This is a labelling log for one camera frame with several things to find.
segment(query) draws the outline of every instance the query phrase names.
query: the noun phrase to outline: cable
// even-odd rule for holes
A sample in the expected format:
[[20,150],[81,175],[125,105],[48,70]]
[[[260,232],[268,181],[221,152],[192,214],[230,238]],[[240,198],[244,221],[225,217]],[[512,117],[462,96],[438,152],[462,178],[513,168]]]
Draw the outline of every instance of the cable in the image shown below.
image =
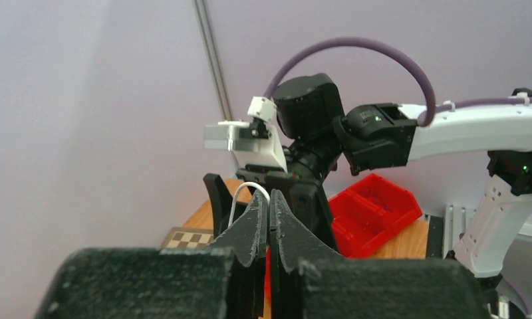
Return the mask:
[[382,53],[397,63],[401,64],[409,73],[415,78],[426,101],[426,113],[422,119],[418,120],[419,126],[429,126],[432,122],[436,109],[436,98],[434,96],[434,90],[430,81],[428,80],[426,74],[423,70],[413,61],[410,57],[405,55],[403,52],[376,40],[366,39],[366,38],[356,38],[356,37],[343,37],[343,38],[334,38],[325,41],[321,41],[315,45],[305,48],[296,55],[292,56],[276,73],[266,91],[264,96],[266,98],[271,98],[276,87],[283,80],[284,76],[298,63],[307,58],[308,56],[323,51],[330,48],[336,47],[360,47],[372,51]]
[[229,215],[229,225],[227,226],[227,228],[231,227],[231,225],[233,224],[233,219],[235,219],[235,208],[237,208],[237,198],[239,197],[239,193],[243,190],[245,186],[252,186],[256,190],[260,191],[262,195],[266,197],[266,202],[268,203],[268,205],[270,205],[270,195],[268,195],[268,192],[266,191],[266,189],[264,189],[264,187],[260,186],[259,184],[256,184],[253,181],[246,181],[242,183],[241,185],[239,185],[237,191],[235,191],[235,195],[233,196],[233,203],[231,204],[231,214]]
[[[480,105],[494,105],[494,104],[510,104],[510,105],[518,105],[518,104],[524,104],[526,101],[524,98],[514,96],[511,98],[478,98],[475,100],[466,100],[461,102],[454,103],[456,105],[456,109],[458,108],[468,108],[471,106],[480,106]],[[451,104],[443,104],[441,106],[436,107],[436,113],[449,111],[452,109]],[[421,114],[419,114],[419,117],[417,121],[422,120],[422,118],[427,118],[426,115],[427,111],[423,111]]]
[[513,284],[511,284],[510,281],[508,281],[506,278],[503,278],[503,280],[507,283],[507,285],[509,287],[511,287],[511,289],[513,289],[513,291],[517,294],[519,299],[521,299],[521,301],[523,302],[523,306],[525,307],[525,312],[526,312],[525,315],[526,315],[526,317],[527,318],[532,318],[532,311],[531,311],[530,305],[527,302],[527,300],[525,299],[525,297],[521,294],[521,292],[517,289],[517,287],[515,287]]

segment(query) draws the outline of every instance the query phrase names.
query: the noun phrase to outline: wooden tabletop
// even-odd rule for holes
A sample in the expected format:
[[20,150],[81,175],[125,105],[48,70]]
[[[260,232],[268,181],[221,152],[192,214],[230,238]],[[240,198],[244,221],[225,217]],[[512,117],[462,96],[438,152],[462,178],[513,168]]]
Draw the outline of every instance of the wooden tabletop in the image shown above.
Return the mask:
[[[225,181],[227,188],[234,193],[241,184],[236,179]],[[248,202],[251,194],[244,189],[239,194],[239,201]],[[184,223],[186,228],[213,229],[213,215],[211,214],[211,202],[207,200],[191,217]],[[401,233],[381,246],[371,258],[382,259],[424,259],[426,255],[426,241],[428,235],[428,222],[414,221]],[[265,301],[264,318],[270,318],[270,306]]]

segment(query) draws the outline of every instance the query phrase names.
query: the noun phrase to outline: white wall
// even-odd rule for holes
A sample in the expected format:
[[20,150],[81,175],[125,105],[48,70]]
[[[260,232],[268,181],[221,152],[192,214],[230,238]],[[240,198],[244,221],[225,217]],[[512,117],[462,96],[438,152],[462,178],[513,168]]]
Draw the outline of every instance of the white wall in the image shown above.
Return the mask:
[[0,1],[0,318],[80,247],[159,245],[233,173],[220,119],[191,1]]
[[[264,92],[290,56],[331,37],[369,37],[401,49],[426,71],[439,101],[532,88],[532,0],[231,0],[209,6],[235,118],[245,116],[251,97]],[[317,72],[335,81],[346,112],[371,102],[424,101],[401,66],[370,51],[320,53],[288,78]],[[351,177],[344,157],[338,164],[325,183],[329,191],[363,176]],[[477,205],[486,166],[484,153],[456,154],[376,172],[438,212],[446,203]]]

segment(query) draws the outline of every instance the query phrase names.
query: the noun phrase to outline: cable clip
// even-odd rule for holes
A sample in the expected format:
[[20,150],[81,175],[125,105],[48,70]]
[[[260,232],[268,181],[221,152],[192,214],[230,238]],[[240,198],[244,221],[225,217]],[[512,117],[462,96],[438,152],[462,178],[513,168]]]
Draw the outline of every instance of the cable clip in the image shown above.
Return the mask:
[[530,97],[526,92],[518,92],[517,95],[509,96],[510,98],[522,98],[525,106],[530,105]]
[[448,101],[444,101],[444,103],[442,103],[442,105],[448,105],[450,104],[450,106],[452,108],[450,108],[450,112],[456,112],[456,103],[452,102],[451,100],[448,100]]

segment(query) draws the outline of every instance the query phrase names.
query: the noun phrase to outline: checkered board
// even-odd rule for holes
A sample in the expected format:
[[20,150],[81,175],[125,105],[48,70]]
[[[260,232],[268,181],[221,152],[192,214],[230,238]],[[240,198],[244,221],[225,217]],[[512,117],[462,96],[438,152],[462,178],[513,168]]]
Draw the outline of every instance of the checkered board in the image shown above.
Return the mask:
[[174,227],[162,243],[163,248],[196,248],[205,247],[213,241],[213,231]]

